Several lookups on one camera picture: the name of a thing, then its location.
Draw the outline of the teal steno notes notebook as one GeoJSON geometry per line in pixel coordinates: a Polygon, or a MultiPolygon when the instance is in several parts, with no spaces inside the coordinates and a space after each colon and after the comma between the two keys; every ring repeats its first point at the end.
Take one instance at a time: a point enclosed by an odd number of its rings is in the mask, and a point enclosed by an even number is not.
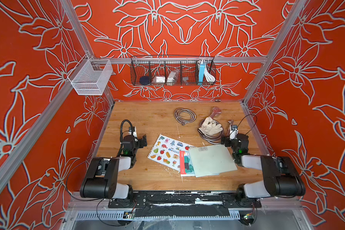
{"type": "Polygon", "coordinates": [[[195,176],[195,171],[188,151],[180,151],[180,175],[182,177],[195,176]]]}

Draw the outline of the white small box in basket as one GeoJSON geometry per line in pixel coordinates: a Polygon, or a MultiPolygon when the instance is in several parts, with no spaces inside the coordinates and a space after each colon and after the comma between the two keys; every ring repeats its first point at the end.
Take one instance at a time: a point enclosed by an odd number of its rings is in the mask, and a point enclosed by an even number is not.
{"type": "Polygon", "coordinates": [[[153,84],[165,84],[165,76],[155,76],[153,79],[152,79],[152,83],[153,84]]]}

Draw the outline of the clear plastic bag in basket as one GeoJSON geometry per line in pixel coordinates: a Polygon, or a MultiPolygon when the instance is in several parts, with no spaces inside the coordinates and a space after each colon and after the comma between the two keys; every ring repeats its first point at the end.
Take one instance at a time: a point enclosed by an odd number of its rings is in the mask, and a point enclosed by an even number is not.
{"type": "Polygon", "coordinates": [[[171,71],[166,80],[166,85],[167,86],[175,85],[177,83],[178,78],[179,78],[179,71],[178,70],[171,71]]]}

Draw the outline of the beige work glove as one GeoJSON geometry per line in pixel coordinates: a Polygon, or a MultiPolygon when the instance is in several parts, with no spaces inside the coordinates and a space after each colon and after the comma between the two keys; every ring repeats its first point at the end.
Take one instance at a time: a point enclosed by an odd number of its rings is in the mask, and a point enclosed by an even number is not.
{"type": "Polygon", "coordinates": [[[207,117],[204,122],[202,123],[199,130],[207,135],[207,136],[214,136],[223,131],[222,125],[218,124],[214,121],[211,117],[207,117]]]}

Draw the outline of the dark round object in basket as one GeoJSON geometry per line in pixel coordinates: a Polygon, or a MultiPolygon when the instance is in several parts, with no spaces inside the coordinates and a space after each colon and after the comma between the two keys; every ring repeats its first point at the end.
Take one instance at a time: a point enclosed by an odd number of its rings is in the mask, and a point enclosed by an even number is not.
{"type": "Polygon", "coordinates": [[[144,86],[150,85],[150,78],[149,78],[149,76],[142,76],[140,78],[140,84],[144,85],[144,86]]]}

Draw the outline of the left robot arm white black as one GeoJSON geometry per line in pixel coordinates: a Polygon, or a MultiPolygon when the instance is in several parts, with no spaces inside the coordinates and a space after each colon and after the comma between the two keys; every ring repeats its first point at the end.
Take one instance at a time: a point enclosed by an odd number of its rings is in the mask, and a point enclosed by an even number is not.
{"type": "Polygon", "coordinates": [[[139,149],[147,146],[147,137],[138,138],[135,126],[125,119],[120,124],[120,148],[114,158],[92,158],[80,186],[82,198],[131,199],[131,185],[117,181],[120,171],[129,170],[137,161],[139,149]]]}

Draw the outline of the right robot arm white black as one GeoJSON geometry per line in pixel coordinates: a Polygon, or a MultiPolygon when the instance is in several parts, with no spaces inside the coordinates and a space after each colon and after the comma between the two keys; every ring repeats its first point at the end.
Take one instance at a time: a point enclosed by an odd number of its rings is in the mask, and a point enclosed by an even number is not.
{"type": "Polygon", "coordinates": [[[240,133],[234,139],[230,136],[221,137],[221,144],[231,148],[234,162],[239,167],[262,171],[261,181],[238,186],[236,200],[266,197],[292,198],[305,195],[305,184],[289,157],[250,154],[249,137],[240,133]]]}

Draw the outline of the light blue box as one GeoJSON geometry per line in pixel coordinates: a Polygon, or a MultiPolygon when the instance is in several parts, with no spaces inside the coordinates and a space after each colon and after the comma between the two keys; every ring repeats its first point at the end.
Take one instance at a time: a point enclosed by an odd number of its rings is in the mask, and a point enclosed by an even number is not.
{"type": "Polygon", "coordinates": [[[198,82],[197,85],[202,85],[203,80],[204,80],[204,72],[206,69],[206,63],[205,61],[201,60],[198,62],[199,64],[199,70],[198,70],[198,82]]]}

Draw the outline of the white sticker picture notebook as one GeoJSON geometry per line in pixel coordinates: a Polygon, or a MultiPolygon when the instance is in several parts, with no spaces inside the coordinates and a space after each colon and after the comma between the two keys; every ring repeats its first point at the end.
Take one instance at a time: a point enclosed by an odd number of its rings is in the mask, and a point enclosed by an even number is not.
{"type": "Polygon", "coordinates": [[[148,154],[148,159],[180,171],[180,151],[188,151],[191,147],[193,146],[190,144],[160,134],[148,154]]]}

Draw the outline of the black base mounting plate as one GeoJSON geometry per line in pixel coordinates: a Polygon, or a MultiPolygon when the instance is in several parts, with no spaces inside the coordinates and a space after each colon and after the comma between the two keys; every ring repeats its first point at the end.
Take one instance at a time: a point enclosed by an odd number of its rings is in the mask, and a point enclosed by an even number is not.
{"type": "Polygon", "coordinates": [[[141,218],[240,219],[261,207],[258,198],[220,191],[134,191],[131,198],[108,202],[110,209],[130,209],[141,218]]]}

